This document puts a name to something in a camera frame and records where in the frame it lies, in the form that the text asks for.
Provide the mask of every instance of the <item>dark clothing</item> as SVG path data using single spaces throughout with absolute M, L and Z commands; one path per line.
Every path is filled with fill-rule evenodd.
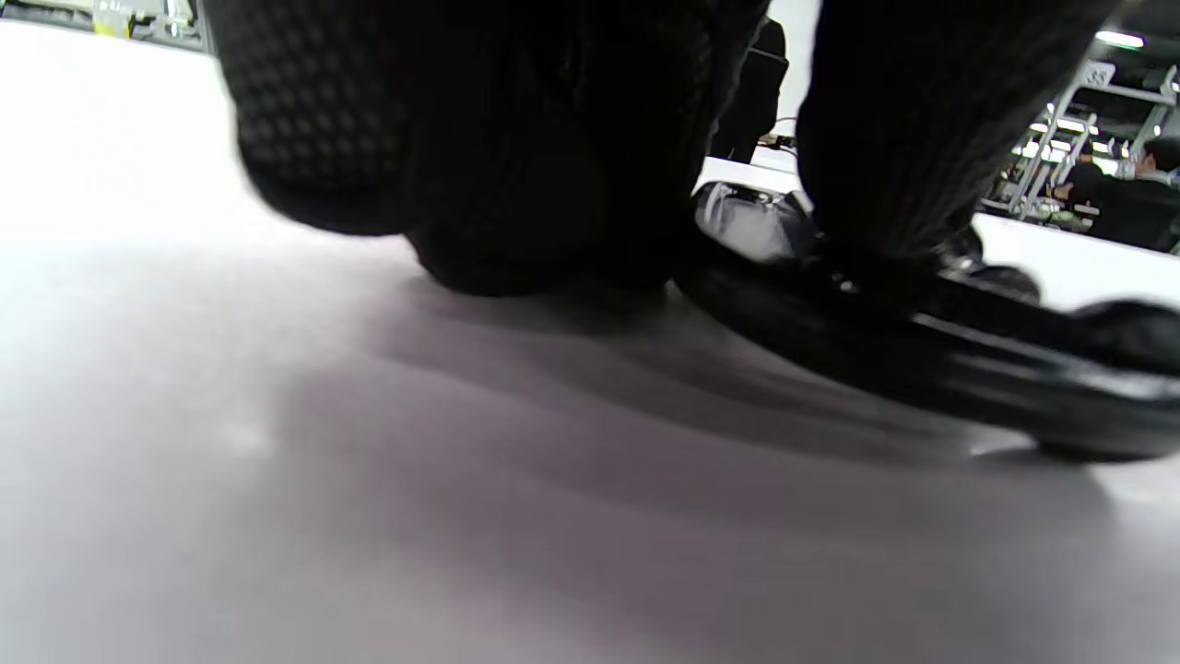
M 1132 246 L 1169 250 L 1180 224 L 1180 191 L 1149 179 L 1106 178 L 1099 188 L 1102 213 L 1089 235 Z
M 340 232 L 405 232 L 447 285 L 506 295 L 586 274 L 663 285 L 691 244 L 710 130 L 768 4 L 203 8 L 267 202 Z M 956 211 L 1120 4 L 825 0 L 795 130 L 815 223 L 894 258 L 961 231 L 970 215 Z M 881 103 L 866 113 L 866 99 Z M 850 186 L 864 159 L 871 177 Z
M 1090 206 L 1101 208 L 1100 189 L 1107 179 L 1110 178 L 1094 162 L 1079 162 L 1066 178 L 1067 184 L 1074 184 L 1066 202 L 1069 206 L 1089 203 Z
M 767 21 L 746 54 L 733 99 L 717 120 L 709 155 L 749 163 L 758 139 L 774 130 L 779 111 L 779 88 L 787 75 L 787 63 L 769 55 L 786 57 L 787 38 L 782 26 Z

